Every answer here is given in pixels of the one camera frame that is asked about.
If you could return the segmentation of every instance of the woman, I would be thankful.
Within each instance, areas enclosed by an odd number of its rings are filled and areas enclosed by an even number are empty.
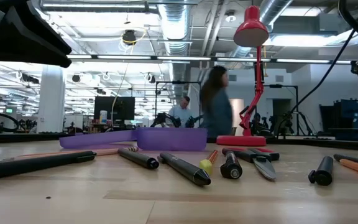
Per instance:
[[[233,116],[225,91],[228,83],[227,70],[222,66],[215,66],[201,88],[204,121],[200,127],[208,130],[209,138],[231,134]]]

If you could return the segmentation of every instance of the gray sweater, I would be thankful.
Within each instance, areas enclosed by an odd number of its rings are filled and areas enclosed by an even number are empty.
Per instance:
[[[201,128],[208,130],[209,138],[230,135],[233,123],[232,109],[224,88],[219,90],[211,100],[210,110],[204,110]]]

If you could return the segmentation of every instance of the wooden table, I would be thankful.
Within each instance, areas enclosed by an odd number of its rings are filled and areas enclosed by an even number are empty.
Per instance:
[[[278,178],[265,180],[253,164],[240,161],[239,180],[221,177],[219,155],[212,184],[197,187],[167,165],[147,170],[119,157],[55,167],[0,179],[0,223],[9,224],[358,224],[358,173],[334,162],[329,187],[307,175],[323,156],[358,151],[311,146],[269,146]],[[208,145],[208,150],[221,146]],[[0,144],[0,159],[59,151],[57,141]],[[158,152],[146,152],[156,157]],[[175,152],[194,165],[209,152]]]

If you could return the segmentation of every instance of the red desk lamp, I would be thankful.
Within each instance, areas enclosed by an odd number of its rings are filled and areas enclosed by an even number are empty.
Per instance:
[[[269,33],[265,25],[259,21],[259,8],[250,6],[246,9],[244,22],[239,26],[234,34],[234,42],[241,47],[257,48],[257,76],[255,97],[251,104],[240,112],[240,126],[244,128],[243,136],[218,136],[216,144],[231,146],[266,146],[266,139],[261,136],[252,136],[249,127],[249,120],[254,112],[256,105],[264,92],[262,75],[260,72],[261,45],[269,38]]]

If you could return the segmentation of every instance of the computer monitor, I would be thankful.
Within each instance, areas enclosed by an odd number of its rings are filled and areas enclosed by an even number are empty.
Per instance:
[[[94,99],[93,119],[99,119],[100,111],[108,112],[107,119],[111,119],[111,107],[115,96],[97,96]],[[113,120],[134,120],[135,119],[135,98],[117,97],[114,105]]]

